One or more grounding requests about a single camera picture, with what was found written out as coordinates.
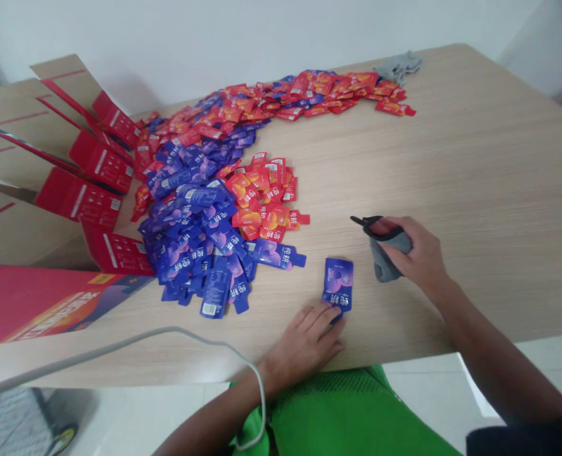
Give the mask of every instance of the hand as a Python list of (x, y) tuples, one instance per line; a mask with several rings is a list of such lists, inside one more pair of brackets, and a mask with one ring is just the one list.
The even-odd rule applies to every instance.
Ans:
[(441, 243), (431, 232), (411, 217), (384, 217), (370, 229), (374, 234), (387, 234), (400, 226), (412, 241), (412, 250), (405, 254), (388, 244), (380, 243), (393, 264), (425, 294), (433, 293), (450, 278), (441, 255)]
[(267, 396), (275, 396), (316, 374), (344, 349), (338, 337), (345, 320), (329, 326), (339, 314), (340, 308), (322, 303), (305, 307), (294, 317), (279, 343), (258, 365)]

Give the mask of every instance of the green shirt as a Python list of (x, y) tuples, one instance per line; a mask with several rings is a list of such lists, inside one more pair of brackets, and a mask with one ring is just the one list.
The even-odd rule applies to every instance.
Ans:
[[(381, 367), (319, 374), (271, 404), (268, 430), (280, 456), (459, 455), (399, 399)], [(260, 429), (260, 409), (241, 442)], [(236, 455), (268, 456), (270, 438)]]

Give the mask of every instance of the tiled floor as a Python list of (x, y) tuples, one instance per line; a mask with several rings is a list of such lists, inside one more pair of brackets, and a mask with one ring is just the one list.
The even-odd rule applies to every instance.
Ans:
[[(519, 347), (562, 392), (562, 337)], [(384, 367), (412, 411), (463, 453), (470, 431), (502, 423), (482, 416), (457, 355)], [(226, 388), (227, 384), (205, 384), (85, 391), (80, 403), (89, 411), (81, 413), (85, 418), (69, 454), (149, 455), (183, 420)], [(89, 407), (85, 394), (91, 395)]]

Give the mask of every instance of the white wall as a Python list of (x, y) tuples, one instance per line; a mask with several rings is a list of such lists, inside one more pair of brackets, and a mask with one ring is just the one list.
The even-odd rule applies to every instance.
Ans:
[(130, 113), (214, 89), (465, 42), (492, 59), (541, 0), (0, 0), (0, 79), (77, 53)]
[(562, 0), (541, 3), (499, 63), (562, 104)]

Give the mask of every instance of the light wood tabletop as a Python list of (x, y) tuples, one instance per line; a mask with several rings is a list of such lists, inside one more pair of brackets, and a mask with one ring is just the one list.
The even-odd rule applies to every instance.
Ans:
[[(442, 241), (450, 274), (511, 340), (562, 334), (562, 107), (465, 45), (429, 49), (405, 86), (415, 117), (361, 100), (341, 115), (275, 119), (246, 153), (286, 157), (299, 177), (293, 208), (311, 225), (284, 242), (308, 257), (286, 272), (259, 265), (250, 310), (223, 320), (161, 302), (156, 281), (89, 328), (0, 345), (0, 380), (159, 326), (180, 325), (256, 359), (294, 314), (319, 301), (326, 257), (354, 262), (344, 350), (328, 369), (452, 351), (438, 314), (407, 279), (376, 281), (368, 238), (349, 216), (412, 215)], [(378, 61), (338, 68), (367, 71)], [(162, 110), (165, 115), (179, 105)], [(128, 223), (131, 192), (116, 231)], [(176, 334), (137, 343), (37, 382), (96, 387), (224, 381), (243, 368), (223, 348)]]

